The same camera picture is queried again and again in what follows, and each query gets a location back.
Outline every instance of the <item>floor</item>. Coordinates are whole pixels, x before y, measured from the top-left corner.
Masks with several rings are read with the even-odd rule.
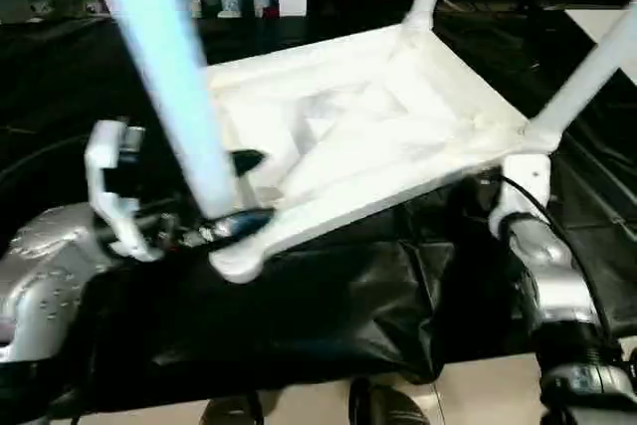
[[[618,17],[616,11],[570,11],[568,14],[594,40]],[[637,63],[623,70],[637,81]],[[637,337],[622,344],[629,352]],[[380,377],[408,393],[426,413],[432,425],[515,424],[537,425],[542,413],[538,401],[538,369],[532,355],[452,364],[445,367],[435,385],[413,386],[396,377]],[[268,425],[347,425],[346,382],[293,386],[281,395]],[[82,425],[198,424],[206,402],[193,402],[126,413],[86,417]],[[54,422],[67,425],[68,421]]]

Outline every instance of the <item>black cloth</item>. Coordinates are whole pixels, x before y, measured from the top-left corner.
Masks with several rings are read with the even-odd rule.
[[[199,27],[212,64],[393,20]],[[527,115],[592,46],[558,12],[439,15],[436,32]],[[97,119],[153,123],[154,114],[111,21],[2,26],[0,45],[0,239],[8,241],[43,209],[86,199],[82,155]],[[553,157],[550,208],[585,258],[619,334],[637,333],[629,235],[637,215],[625,194],[637,191],[629,131],[635,92],[616,75]],[[273,258],[248,285],[225,283],[200,254],[100,277],[85,297],[75,340],[52,365],[72,389],[55,413],[389,370],[431,381],[449,361],[528,350],[502,245],[486,228],[498,185],[481,184],[469,178],[317,238]]]

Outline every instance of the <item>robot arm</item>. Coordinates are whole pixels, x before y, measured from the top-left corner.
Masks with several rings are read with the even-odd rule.
[[[549,410],[542,423],[633,423],[637,395],[621,347],[603,326],[569,247],[536,207],[547,202],[548,173],[544,155],[507,158],[501,202],[490,218],[492,232],[523,266],[524,314]]]

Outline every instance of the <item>cable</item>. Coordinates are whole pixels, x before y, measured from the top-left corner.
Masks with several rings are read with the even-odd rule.
[[[597,288],[595,287],[595,284],[593,283],[590,275],[588,274],[587,269],[584,267],[585,263],[582,261],[581,256],[579,256],[579,254],[577,253],[577,250],[573,248],[572,243],[568,239],[566,230],[559,225],[555,217],[548,212],[548,210],[544,207],[544,205],[541,204],[539,201],[537,201],[537,199],[535,199],[535,197],[532,194],[530,194],[526,189],[524,189],[521,185],[519,185],[517,182],[513,181],[512,179],[502,174],[499,175],[497,178],[513,186],[516,190],[518,190],[518,192],[524,198],[526,198],[535,208],[537,208],[537,210],[541,214],[543,214],[544,217],[548,220],[548,226],[553,231],[553,233],[555,233],[555,235],[564,242],[564,244],[568,247],[568,249],[570,249],[572,257],[575,260],[575,263],[577,263],[578,270],[583,276],[584,281],[586,282],[586,285],[588,286],[588,289],[591,292],[590,295],[593,299],[595,308],[597,309],[597,316],[599,317],[601,326],[608,335],[611,335],[610,323],[608,323],[608,318],[606,317],[606,314],[603,313],[604,309],[601,306]]]

